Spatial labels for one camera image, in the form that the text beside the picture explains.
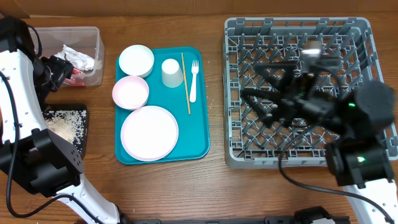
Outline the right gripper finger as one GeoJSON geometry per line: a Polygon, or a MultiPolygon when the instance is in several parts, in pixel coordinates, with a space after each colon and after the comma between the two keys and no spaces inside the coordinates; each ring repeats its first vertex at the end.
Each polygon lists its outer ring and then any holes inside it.
{"type": "Polygon", "coordinates": [[[241,90],[240,95],[267,128],[270,128],[274,122],[279,121],[285,114],[286,108],[282,105],[279,92],[245,88],[241,90]],[[271,104],[269,105],[274,107],[268,111],[265,110],[264,105],[266,104],[262,102],[263,100],[270,101],[271,104]]]}
{"type": "Polygon", "coordinates": [[[276,90],[286,90],[294,79],[296,60],[274,63],[258,63],[254,71],[276,90]]]}

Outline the red snack wrapper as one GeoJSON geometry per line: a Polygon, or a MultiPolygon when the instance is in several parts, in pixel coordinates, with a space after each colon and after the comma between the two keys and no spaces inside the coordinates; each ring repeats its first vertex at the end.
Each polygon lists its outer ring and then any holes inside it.
{"type": "Polygon", "coordinates": [[[83,71],[74,68],[71,77],[64,79],[63,84],[68,86],[85,86],[85,78],[83,75],[83,71]]]}

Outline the white tissue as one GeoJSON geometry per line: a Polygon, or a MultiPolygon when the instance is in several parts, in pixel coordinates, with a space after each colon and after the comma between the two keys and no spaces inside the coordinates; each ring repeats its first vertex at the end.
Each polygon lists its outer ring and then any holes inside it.
{"type": "Polygon", "coordinates": [[[87,54],[78,52],[73,48],[63,46],[61,52],[54,55],[57,58],[70,62],[75,68],[82,71],[101,69],[103,63],[101,60],[95,60],[87,54]]]}

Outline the food scraps pile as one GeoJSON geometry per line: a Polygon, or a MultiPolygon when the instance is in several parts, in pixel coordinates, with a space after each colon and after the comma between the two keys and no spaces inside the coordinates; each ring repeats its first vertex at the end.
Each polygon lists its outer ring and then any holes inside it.
{"type": "Polygon", "coordinates": [[[81,146],[87,118],[86,110],[49,110],[44,115],[45,122],[51,131],[75,147],[81,146]]]}

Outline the pink bowl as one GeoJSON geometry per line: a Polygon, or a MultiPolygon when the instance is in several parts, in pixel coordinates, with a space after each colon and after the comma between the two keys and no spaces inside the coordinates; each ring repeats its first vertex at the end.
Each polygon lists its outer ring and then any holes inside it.
{"type": "Polygon", "coordinates": [[[113,86],[114,103],[125,110],[136,110],[143,107],[149,97],[149,86],[141,77],[126,76],[113,86]]]}

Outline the white bowl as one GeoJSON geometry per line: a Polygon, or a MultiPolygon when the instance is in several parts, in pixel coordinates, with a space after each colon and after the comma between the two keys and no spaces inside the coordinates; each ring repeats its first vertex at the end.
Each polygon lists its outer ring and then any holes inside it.
{"type": "Polygon", "coordinates": [[[145,45],[131,45],[119,56],[119,67],[130,76],[147,77],[154,66],[154,54],[145,45]]]}

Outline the white upside-down cup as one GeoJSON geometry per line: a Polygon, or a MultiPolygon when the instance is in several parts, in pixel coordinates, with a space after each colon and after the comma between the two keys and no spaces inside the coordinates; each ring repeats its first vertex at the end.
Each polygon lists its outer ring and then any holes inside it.
{"type": "Polygon", "coordinates": [[[163,61],[162,66],[162,82],[169,88],[176,88],[183,82],[183,73],[179,63],[173,59],[168,58],[163,61]]]}

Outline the pink plate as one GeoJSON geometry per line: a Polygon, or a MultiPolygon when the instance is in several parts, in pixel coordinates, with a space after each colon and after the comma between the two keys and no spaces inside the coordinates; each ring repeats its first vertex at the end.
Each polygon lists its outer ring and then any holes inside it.
{"type": "Polygon", "coordinates": [[[159,106],[144,106],[133,111],[121,127],[124,150],[143,162],[158,161],[170,154],[178,137],[177,120],[159,106]]]}

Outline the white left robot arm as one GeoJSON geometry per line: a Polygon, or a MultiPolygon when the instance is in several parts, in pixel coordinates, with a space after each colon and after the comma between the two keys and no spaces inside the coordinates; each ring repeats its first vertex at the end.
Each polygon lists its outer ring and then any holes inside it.
{"type": "Polygon", "coordinates": [[[73,65],[42,57],[30,35],[33,29],[12,16],[1,19],[1,170],[8,176],[7,209],[16,218],[27,218],[58,200],[87,223],[129,223],[88,181],[78,149],[47,127],[45,99],[71,77],[73,65]],[[29,213],[17,213],[11,203],[13,182],[49,200],[29,213]]]}

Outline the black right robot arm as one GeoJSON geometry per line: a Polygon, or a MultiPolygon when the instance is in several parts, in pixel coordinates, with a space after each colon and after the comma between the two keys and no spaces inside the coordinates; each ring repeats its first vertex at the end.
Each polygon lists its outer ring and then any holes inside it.
{"type": "Polygon", "coordinates": [[[379,138],[394,121],[393,89],[371,81],[347,95],[333,96],[315,85],[323,72],[337,76],[334,58],[305,63],[299,77],[296,65],[294,61],[256,65],[271,90],[245,88],[242,99],[265,126],[281,121],[287,127],[302,118],[309,129],[323,127],[338,134],[325,146],[327,166],[338,184],[334,194],[349,199],[361,223],[396,223],[397,186],[379,138]]]}

